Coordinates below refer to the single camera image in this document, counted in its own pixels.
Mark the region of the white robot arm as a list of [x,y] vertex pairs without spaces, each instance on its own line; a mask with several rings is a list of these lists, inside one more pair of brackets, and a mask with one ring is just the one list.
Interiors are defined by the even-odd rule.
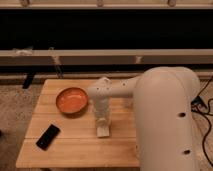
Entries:
[[141,171],[199,171],[191,102],[200,89],[186,67],[155,67],[113,83],[102,77],[87,89],[98,118],[109,112],[111,98],[133,100]]

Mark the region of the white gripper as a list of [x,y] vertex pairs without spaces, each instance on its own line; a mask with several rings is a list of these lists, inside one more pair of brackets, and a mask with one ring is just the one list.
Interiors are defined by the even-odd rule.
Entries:
[[110,125],[110,109],[109,99],[95,99],[93,101],[93,112],[95,115],[95,121],[97,126],[109,126]]

